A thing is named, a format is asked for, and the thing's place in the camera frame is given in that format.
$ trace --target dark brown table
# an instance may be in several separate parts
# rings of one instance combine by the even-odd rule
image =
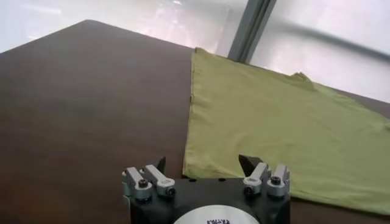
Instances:
[[[166,156],[180,178],[192,51],[84,21],[0,54],[0,223],[126,223],[123,168]],[[389,223],[298,199],[291,209],[292,223]]]

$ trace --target screw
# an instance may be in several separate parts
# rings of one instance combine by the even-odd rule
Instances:
[[[169,189],[167,189],[166,190],[166,194],[168,195],[168,196],[173,196],[173,195],[175,195],[176,194],[176,190],[174,189],[174,188],[169,188]]]
[[[145,187],[147,187],[147,184],[148,184],[148,182],[147,182],[147,180],[145,180],[145,179],[140,179],[139,182],[138,182],[138,186],[139,186],[140,188],[145,188]]]
[[[280,177],[271,177],[271,183],[273,185],[280,185],[281,182]]]
[[[252,196],[254,194],[254,190],[251,187],[244,187],[244,195]]]

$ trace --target bolt head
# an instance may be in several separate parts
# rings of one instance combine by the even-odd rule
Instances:
[[[252,196],[254,194],[254,190],[251,187],[244,187],[244,195]]]
[[[271,177],[271,183],[273,185],[280,185],[282,183],[280,177]]]
[[[141,179],[141,180],[139,180],[139,182],[138,182],[138,186],[139,186],[140,188],[145,188],[145,187],[147,187],[147,184],[148,184],[148,182],[147,182],[147,180],[145,180],[145,179]]]

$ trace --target green cloth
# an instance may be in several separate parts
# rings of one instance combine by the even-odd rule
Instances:
[[[243,177],[238,154],[286,164],[295,197],[390,214],[388,119],[303,74],[196,49],[183,174]]]

